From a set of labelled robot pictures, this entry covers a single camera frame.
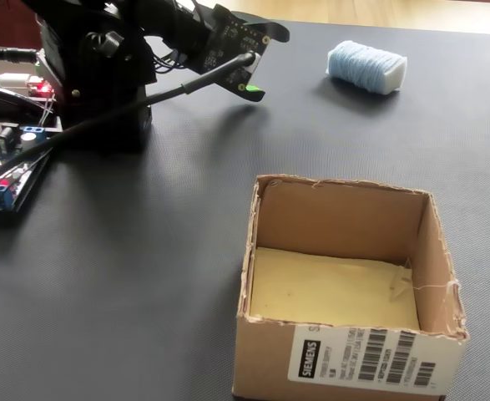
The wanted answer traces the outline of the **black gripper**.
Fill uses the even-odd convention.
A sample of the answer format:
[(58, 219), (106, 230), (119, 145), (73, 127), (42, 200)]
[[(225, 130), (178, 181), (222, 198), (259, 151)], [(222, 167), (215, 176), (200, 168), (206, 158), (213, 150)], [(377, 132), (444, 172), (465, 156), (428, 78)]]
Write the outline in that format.
[[(194, 10), (190, 11), (177, 1), (167, 1), (170, 5), (170, 28), (163, 35), (165, 45), (176, 50), (186, 58), (200, 56), (206, 47), (210, 35), (214, 32), (215, 20), (213, 8), (192, 1)], [(280, 43), (290, 41), (290, 31), (283, 25), (273, 22), (247, 23), (248, 28), (264, 33), (266, 36)], [(250, 102), (260, 102), (265, 91), (254, 85), (244, 83), (217, 83), (222, 89)]]

